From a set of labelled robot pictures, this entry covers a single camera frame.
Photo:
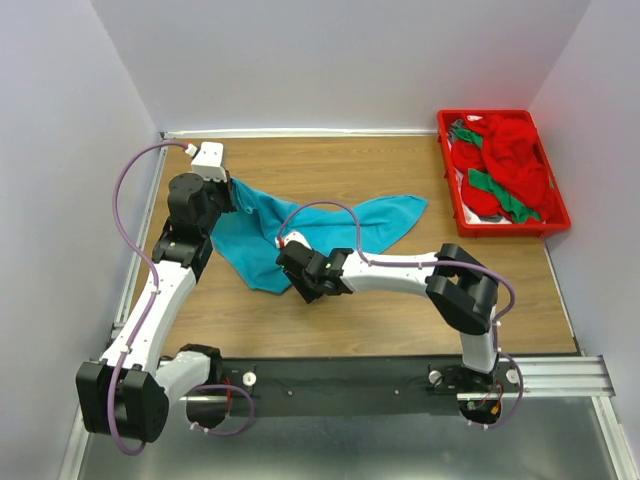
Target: blue cloth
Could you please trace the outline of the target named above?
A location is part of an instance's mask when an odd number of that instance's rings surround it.
[[[213,230],[213,244],[251,289],[282,293],[291,283],[276,265],[275,238],[283,220],[298,206],[254,190],[233,179],[233,203],[238,211],[224,214]],[[354,208],[362,224],[365,252],[382,253],[418,221],[427,200],[413,195],[381,197]],[[288,225],[323,255],[333,248],[355,249],[355,226],[346,211],[306,208]]]

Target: red plastic bin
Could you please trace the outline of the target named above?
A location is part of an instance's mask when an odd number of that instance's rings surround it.
[[[442,156],[445,164],[445,177],[449,183],[449,192],[451,193],[451,201],[453,202],[453,217],[458,226],[458,235],[461,237],[548,237],[554,233],[566,230],[571,226],[569,214],[562,200],[558,182],[556,182],[549,165],[547,155],[542,148],[540,137],[537,138],[534,145],[534,153],[538,160],[545,166],[549,178],[554,185],[553,194],[555,196],[556,213],[546,223],[542,224],[510,224],[510,225],[494,225],[494,224],[470,224],[467,223],[462,210],[462,200],[458,192],[458,184],[456,181],[456,171],[451,161],[451,150],[447,142],[447,132],[453,122],[463,118],[464,115],[501,115],[503,117],[519,118],[525,120],[535,126],[531,115],[526,110],[440,110],[438,112],[438,142],[442,147]]]

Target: gray floor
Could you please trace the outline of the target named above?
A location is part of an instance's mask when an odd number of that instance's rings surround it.
[[[494,431],[462,418],[258,418],[232,438],[188,429],[175,408],[141,456],[92,436],[80,478],[606,480],[615,475],[588,398],[527,399]]]

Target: gray wall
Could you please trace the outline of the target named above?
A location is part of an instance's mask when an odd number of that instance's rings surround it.
[[[0,58],[0,478],[53,479],[130,258],[111,188],[156,128],[88,0],[3,2]],[[150,164],[123,197],[136,229]]]
[[[531,111],[573,219],[548,240],[581,345],[604,354],[640,458],[640,4],[596,1]]]
[[[162,130],[435,128],[523,107],[587,0],[92,0]]]

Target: wood grain surface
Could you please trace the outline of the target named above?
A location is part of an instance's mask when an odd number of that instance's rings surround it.
[[[435,137],[220,141],[233,176],[285,200],[302,203],[335,199],[357,205],[381,195],[426,197],[429,206],[422,218],[386,253],[415,255],[437,251],[445,242],[460,244],[511,280],[516,288],[516,307],[504,318],[500,329],[505,351],[575,351],[541,240],[458,237]],[[168,215],[169,180],[189,170],[190,159],[179,149],[171,148],[151,220],[147,252],[158,239]],[[141,268],[134,299],[147,273],[146,267]],[[507,297],[501,287],[500,306]],[[250,290],[233,267],[216,254],[180,310],[164,353],[175,354],[186,343],[218,347],[227,357],[461,351],[458,333],[424,298],[367,292],[324,297],[307,305],[294,289],[283,295]]]

